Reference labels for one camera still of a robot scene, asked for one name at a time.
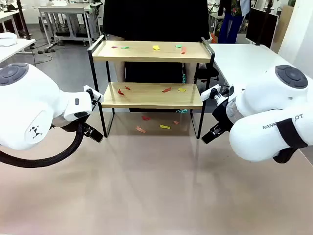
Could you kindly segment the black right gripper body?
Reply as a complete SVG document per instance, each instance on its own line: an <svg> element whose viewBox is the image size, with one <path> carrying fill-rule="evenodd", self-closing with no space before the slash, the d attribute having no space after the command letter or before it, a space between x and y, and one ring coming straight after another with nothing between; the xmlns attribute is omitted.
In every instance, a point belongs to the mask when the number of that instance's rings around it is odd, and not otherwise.
<svg viewBox="0 0 313 235"><path fill-rule="evenodd" d="M227 116L226 107L228 104L228 98L217 106L213 111L213 117L218 121L218 123L213 127L215 132L225 132L230 131L233 123Z"/></svg>

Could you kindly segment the person's right forearm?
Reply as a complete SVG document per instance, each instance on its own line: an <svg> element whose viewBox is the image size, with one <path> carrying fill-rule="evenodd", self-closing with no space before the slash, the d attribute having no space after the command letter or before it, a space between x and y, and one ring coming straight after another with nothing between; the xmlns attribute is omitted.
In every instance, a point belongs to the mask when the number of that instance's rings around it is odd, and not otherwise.
<svg viewBox="0 0 313 235"><path fill-rule="evenodd" d="M125 39L123 37L115 36L115 35L109 35L108 40L111 41L124 41ZM125 82L125 62L123 61L117 61L114 62L114 69L116 73L116 78L118 82Z"/></svg>

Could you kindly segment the two-tier wooden black-framed shelf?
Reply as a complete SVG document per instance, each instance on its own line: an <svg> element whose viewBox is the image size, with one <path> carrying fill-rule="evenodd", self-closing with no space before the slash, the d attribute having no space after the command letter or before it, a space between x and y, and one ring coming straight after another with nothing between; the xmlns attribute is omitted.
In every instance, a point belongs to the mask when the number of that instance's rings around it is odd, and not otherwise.
<svg viewBox="0 0 313 235"><path fill-rule="evenodd" d="M158 45L160 50L153 50ZM186 53L181 54L181 48L176 48L177 42L151 42L151 41L111 41L100 36L87 50L95 88L98 90L95 62L103 61L106 65L108 86L104 91L104 101L98 104L104 136L108 137L112 119L106 124L103 109L116 108L131 109L187 109L200 110L200 120L192 120L196 138L200 138L206 103L201 100L196 84L179 83L119 83L111 81L109 62L165 62L165 63L206 63L213 67L215 52L207 40L202 42L182 42ZM171 87L171 91L163 93L164 89Z"/></svg>

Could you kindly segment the black office chair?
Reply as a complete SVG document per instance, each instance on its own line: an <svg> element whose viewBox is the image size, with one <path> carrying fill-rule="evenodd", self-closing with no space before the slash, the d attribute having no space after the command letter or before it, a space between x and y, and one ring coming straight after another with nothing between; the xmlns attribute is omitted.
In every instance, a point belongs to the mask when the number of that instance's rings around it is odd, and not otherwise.
<svg viewBox="0 0 313 235"><path fill-rule="evenodd" d="M194 84L198 80L201 82L210 82L211 79L214 78L214 80L219 81L219 72L216 68L205 68L205 69L200 69L196 68L195 76L194 76Z"/></svg>

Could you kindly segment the large white desk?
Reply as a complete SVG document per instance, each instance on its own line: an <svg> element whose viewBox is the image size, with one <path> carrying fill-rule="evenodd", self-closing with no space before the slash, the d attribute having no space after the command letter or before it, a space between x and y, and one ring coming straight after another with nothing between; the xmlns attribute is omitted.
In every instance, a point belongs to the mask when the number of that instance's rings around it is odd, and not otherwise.
<svg viewBox="0 0 313 235"><path fill-rule="evenodd" d="M229 85L246 84L267 69L288 65L285 59L264 45L210 44L215 65Z"/></svg>

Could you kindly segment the person in blue trousers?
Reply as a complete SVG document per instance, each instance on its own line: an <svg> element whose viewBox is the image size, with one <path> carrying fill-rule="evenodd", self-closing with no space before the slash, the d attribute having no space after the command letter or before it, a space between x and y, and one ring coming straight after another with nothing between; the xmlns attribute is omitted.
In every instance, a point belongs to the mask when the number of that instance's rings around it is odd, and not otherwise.
<svg viewBox="0 0 313 235"><path fill-rule="evenodd" d="M219 44L235 44L240 25L250 12L251 0L220 0L218 16L224 13L218 36Z"/></svg>

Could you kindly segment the black monitor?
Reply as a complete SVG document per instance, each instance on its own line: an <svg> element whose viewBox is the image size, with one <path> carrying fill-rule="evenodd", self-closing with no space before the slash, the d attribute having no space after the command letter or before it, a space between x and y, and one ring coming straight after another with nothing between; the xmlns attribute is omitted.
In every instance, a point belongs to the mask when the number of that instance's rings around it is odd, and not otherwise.
<svg viewBox="0 0 313 235"><path fill-rule="evenodd" d="M253 43L271 48L277 23L277 15L251 8L246 38Z"/></svg>

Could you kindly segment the white background desk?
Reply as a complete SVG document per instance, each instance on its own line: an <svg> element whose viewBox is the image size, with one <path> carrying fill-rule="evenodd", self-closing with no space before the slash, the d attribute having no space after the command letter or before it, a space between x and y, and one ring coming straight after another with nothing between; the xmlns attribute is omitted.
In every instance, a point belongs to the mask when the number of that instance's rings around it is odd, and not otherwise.
<svg viewBox="0 0 313 235"><path fill-rule="evenodd" d="M222 15L218 15L218 10L218 4L208 5L208 22L211 33L215 33L218 23L224 19L224 13Z"/></svg>
<svg viewBox="0 0 313 235"><path fill-rule="evenodd" d="M13 28L13 31L10 31L10 27L8 26L7 22L11 23L11 28ZM18 38L20 38L21 29L23 29L23 24L19 10L13 10L9 12L0 11L0 33L13 32L17 35Z"/></svg>

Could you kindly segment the small white desk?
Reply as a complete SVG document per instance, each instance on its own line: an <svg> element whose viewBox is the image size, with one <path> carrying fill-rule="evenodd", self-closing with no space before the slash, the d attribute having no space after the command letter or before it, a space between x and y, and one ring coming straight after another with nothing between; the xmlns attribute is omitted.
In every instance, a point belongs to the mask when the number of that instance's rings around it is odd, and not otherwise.
<svg viewBox="0 0 313 235"><path fill-rule="evenodd" d="M8 58L10 58L11 56L15 55L15 54L21 54L23 53L23 50L34 44L36 42L35 39L17 39L17 43L14 45L11 45L9 47L0 47L0 63L2 63L3 61L7 60Z"/></svg>

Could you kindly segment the brown cardboard sheet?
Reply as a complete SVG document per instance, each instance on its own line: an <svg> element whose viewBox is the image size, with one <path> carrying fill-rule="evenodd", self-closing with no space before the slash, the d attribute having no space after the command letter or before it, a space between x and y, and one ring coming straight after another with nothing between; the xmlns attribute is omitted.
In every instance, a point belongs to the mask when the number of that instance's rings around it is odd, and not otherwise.
<svg viewBox="0 0 313 235"><path fill-rule="evenodd" d="M274 34L273 42L271 46L271 50L273 50L275 53L279 52L279 49L282 45L282 41L284 39L287 28L289 26L289 22L291 20L293 9L294 9L293 6L288 6L288 5L284 5L282 7L282 11L278 19L278 24L275 30L275 34Z"/></svg>

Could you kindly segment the person in black clothes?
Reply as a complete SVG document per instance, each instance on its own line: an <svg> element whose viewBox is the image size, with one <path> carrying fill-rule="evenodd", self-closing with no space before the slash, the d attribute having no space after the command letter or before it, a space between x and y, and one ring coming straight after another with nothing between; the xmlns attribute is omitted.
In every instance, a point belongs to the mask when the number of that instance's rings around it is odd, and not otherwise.
<svg viewBox="0 0 313 235"><path fill-rule="evenodd" d="M126 41L199 42L209 37L207 0L104 0L103 28ZM125 82L182 83L182 63L125 62Z"/></svg>

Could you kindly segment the black monitor pole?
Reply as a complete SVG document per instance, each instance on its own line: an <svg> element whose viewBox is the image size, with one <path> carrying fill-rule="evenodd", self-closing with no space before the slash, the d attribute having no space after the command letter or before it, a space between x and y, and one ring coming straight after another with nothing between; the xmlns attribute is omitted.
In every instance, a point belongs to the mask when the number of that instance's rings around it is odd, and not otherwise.
<svg viewBox="0 0 313 235"><path fill-rule="evenodd" d="M263 36L263 33L264 33L264 29L266 27L266 24L267 24L267 20L268 20L268 16L269 14L271 13L272 11L272 6L273 6L273 0L268 0L268 5L265 9L265 17L264 17L264 22L263 22L263 25L262 25L262 28L261 28L261 32L259 34L259 37L255 43L256 46L259 46L261 44L261 39L262 39L262 36Z"/></svg>

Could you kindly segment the white object on desk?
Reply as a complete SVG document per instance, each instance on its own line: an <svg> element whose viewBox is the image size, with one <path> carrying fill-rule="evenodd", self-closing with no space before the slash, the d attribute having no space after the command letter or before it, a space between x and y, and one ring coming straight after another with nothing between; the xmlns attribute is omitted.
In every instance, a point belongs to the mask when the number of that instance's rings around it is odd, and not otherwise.
<svg viewBox="0 0 313 235"><path fill-rule="evenodd" d="M11 32L0 33L0 47L10 47L17 44L17 35Z"/></svg>

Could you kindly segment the grey workbench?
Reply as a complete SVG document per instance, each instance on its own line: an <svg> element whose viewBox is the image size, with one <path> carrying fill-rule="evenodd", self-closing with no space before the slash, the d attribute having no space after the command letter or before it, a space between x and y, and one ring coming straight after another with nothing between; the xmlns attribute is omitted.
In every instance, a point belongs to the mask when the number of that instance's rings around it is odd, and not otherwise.
<svg viewBox="0 0 313 235"><path fill-rule="evenodd" d="M75 3L70 0L54 0L40 6L42 23L48 48L63 41L92 43L102 35L100 28L100 2Z"/></svg>

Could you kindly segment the black tripod pole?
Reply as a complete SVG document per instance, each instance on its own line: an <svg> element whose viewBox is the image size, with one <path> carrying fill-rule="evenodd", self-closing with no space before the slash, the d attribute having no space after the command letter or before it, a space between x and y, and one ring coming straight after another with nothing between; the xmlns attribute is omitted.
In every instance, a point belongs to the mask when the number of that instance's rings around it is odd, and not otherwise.
<svg viewBox="0 0 313 235"><path fill-rule="evenodd" d="M19 14L20 14L20 18L21 18L21 22L22 22L22 26L23 26L23 29L24 29L24 32L25 32L26 39L30 40L31 37L30 37L30 34L28 32L28 28L27 28L27 25L26 25L26 22L25 22L23 11L22 11L21 0L16 0L16 1L17 1L17 6L18 6L18 10L19 10Z"/></svg>

